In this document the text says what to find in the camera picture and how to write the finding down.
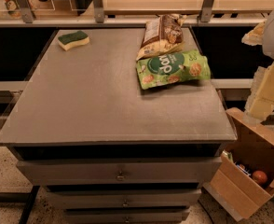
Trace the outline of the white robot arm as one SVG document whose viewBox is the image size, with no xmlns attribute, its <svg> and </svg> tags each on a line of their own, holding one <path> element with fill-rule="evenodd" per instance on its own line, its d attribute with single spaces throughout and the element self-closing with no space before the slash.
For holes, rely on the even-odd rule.
<svg viewBox="0 0 274 224">
<path fill-rule="evenodd" d="M 245 106 L 247 115 L 264 121 L 274 111 L 274 10 L 265 21 L 245 34 L 241 42 L 250 46 L 261 45 L 263 53 L 273 59 L 268 68 L 259 67 L 255 72 L 251 95 Z"/>
</svg>

